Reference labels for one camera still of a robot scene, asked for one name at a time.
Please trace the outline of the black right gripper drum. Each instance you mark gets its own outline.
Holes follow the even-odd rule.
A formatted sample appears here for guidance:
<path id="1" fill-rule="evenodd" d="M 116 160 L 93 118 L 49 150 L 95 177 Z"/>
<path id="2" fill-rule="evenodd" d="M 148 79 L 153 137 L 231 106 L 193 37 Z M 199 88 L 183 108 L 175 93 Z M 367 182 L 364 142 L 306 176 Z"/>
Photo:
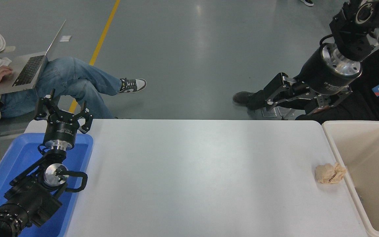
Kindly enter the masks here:
<path id="1" fill-rule="evenodd" d="M 338 49 L 317 49 L 295 78 L 323 95 L 335 95 L 358 77 L 358 62 Z"/>

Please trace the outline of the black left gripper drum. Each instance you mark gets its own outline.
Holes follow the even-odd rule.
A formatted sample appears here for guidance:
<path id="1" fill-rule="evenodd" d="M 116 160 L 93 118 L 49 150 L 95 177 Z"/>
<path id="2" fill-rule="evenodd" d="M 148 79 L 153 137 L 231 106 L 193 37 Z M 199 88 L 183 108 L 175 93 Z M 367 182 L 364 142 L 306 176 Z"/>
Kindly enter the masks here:
<path id="1" fill-rule="evenodd" d="M 74 114 L 66 111 L 52 113 L 48 117 L 48 124 L 44 136 L 44 144 L 53 141 L 64 141 L 75 144 L 79 123 L 73 119 Z"/>

